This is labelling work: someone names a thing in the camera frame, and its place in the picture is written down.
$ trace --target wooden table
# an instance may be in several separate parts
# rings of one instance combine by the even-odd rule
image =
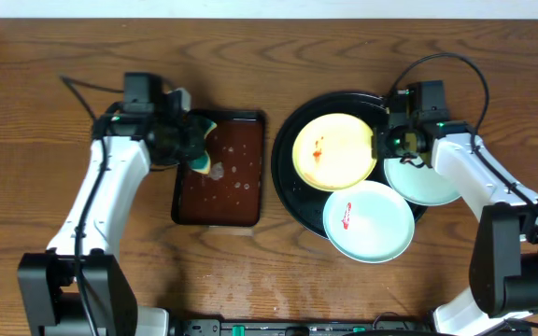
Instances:
[[[59,230],[89,158],[90,121],[57,75],[120,87],[125,71],[150,71],[196,107],[262,109],[268,168],[296,107],[329,91],[385,93],[439,51],[482,67],[492,95],[482,134],[538,191],[538,21],[0,20],[0,335],[27,333],[16,267]],[[483,96],[461,63],[426,63],[405,82],[438,78],[454,119],[475,122]],[[98,112],[120,100],[83,92]],[[430,209],[399,258],[367,265],[295,222],[266,172],[252,231],[175,225],[175,172],[145,179],[120,248],[140,304],[185,317],[371,320],[424,316],[467,287],[477,222],[462,201]]]

